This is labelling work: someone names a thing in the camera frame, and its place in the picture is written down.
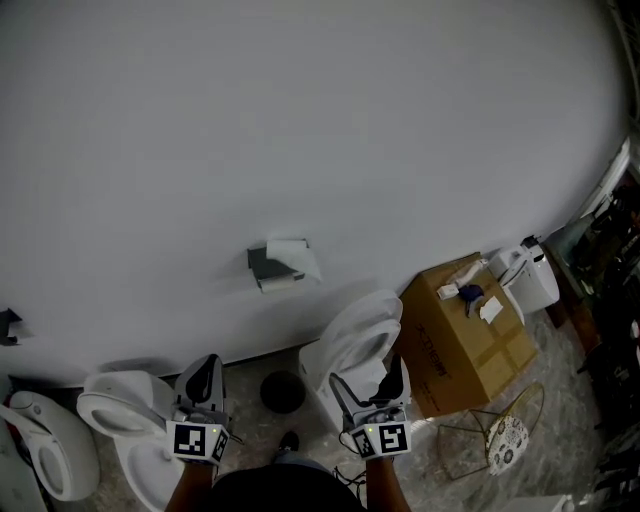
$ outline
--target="white wall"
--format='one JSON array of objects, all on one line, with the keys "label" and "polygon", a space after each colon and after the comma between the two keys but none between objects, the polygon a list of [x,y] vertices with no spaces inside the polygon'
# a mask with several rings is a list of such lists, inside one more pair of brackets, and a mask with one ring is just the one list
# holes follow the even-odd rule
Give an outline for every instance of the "white wall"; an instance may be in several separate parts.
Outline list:
[{"label": "white wall", "polygon": [[[313,338],[352,298],[559,226],[622,141],[598,0],[0,4],[0,368],[79,382]],[[318,287],[245,249],[306,237]]]}]

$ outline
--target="toilet tank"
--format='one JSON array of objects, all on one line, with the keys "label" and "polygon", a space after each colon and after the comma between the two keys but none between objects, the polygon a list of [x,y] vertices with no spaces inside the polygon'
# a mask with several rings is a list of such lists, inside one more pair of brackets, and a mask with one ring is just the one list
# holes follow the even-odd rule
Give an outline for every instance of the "toilet tank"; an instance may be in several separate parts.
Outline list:
[{"label": "toilet tank", "polygon": [[526,315],[544,309],[560,299],[560,290],[549,260],[539,245],[528,249],[531,257],[509,289]]}]

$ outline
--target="cardboard box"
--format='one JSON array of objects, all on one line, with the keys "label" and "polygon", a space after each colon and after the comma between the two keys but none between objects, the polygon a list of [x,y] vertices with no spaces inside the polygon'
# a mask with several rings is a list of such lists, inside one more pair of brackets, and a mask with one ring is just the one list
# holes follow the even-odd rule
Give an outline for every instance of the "cardboard box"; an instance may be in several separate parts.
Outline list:
[{"label": "cardboard box", "polygon": [[[484,299],[470,318],[459,297],[438,297],[438,288],[456,270],[479,258],[476,253],[421,272],[400,297],[402,330],[394,350],[407,365],[413,397],[427,418],[490,402],[537,355],[489,270],[471,281],[482,287]],[[503,309],[488,324],[478,312],[494,296]]]}]

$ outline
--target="metal stand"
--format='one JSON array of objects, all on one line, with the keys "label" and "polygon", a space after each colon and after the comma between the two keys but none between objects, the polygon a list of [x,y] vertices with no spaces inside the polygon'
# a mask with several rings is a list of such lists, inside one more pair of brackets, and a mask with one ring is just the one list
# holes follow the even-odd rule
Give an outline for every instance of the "metal stand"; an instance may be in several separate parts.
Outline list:
[{"label": "metal stand", "polygon": [[[444,470],[445,474],[447,475],[447,477],[449,477],[450,480],[460,480],[461,478],[464,478],[466,476],[470,476],[473,475],[475,473],[479,473],[480,471],[484,471],[486,469],[489,469],[489,450],[491,448],[491,443],[493,442],[493,439],[495,438],[495,436],[493,436],[493,438],[489,438],[489,434],[493,428],[494,425],[496,425],[496,423],[499,422],[503,422],[505,420],[505,418],[507,416],[511,416],[514,409],[516,409],[517,407],[521,406],[521,405],[525,405],[527,402],[529,402],[535,395],[537,395],[538,393],[540,393],[542,395],[542,403],[540,404],[540,409],[538,411],[538,415],[536,416],[536,419],[533,423],[533,426],[531,427],[531,431],[529,432],[529,434],[533,434],[533,431],[536,428],[536,425],[538,424],[538,420],[540,419],[540,415],[542,414],[542,408],[544,407],[544,387],[542,386],[542,384],[540,384],[539,382],[534,382],[533,384],[531,384],[528,388],[526,388],[522,393],[520,393],[518,395],[518,397],[511,402],[511,404],[509,404],[509,406],[502,411],[501,413],[495,413],[495,412],[490,412],[490,411],[483,411],[483,410],[479,410],[479,409],[469,409],[469,412],[471,413],[471,415],[473,416],[473,419],[476,420],[476,422],[478,423],[478,429],[474,429],[474,428],[464,428],[464,427],[456,427],[453,425],[438,425],[438,433],[436,436],[436,447],[437,447],[437,451],[438,451],[438,459],[440,460],[440,465],[442,466],[442,469]],[[495,419],[491,422],[491,425],[489,426],[488,429],[485,429],[482,426],[482,422],[480,421],[480,418],[478,417],[479,414],[487,414],[490,416],[494,416]],[[461,430],[463,432],[469,432],[472,434],[480,434],[483,437],[484,440],[484,457],[485,457],[485,461],[486,461],[486,465],[476,469],[474,471],[470,471],[468,473],[464,473],[462,475],[453,475],[453,473],[451,472],[451,470],[449,469],[449,467],[447,466],[447,464],[444,461],[444,457],[442,457],[442,436],[441,436],[441,431],[445,428],[451,429],[451,430]]]}]

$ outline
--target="toilet lid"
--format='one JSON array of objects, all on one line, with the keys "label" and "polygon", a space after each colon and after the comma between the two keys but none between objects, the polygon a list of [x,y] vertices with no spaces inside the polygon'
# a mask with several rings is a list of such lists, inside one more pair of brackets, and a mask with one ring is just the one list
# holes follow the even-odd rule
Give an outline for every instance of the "toilet lid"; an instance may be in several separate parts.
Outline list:
[{"label": "toilet lid", "polygon": [[164,436],[165,420],[149,409],[117,398],[84,393],[78,397],[78,414],[109,437]]}]

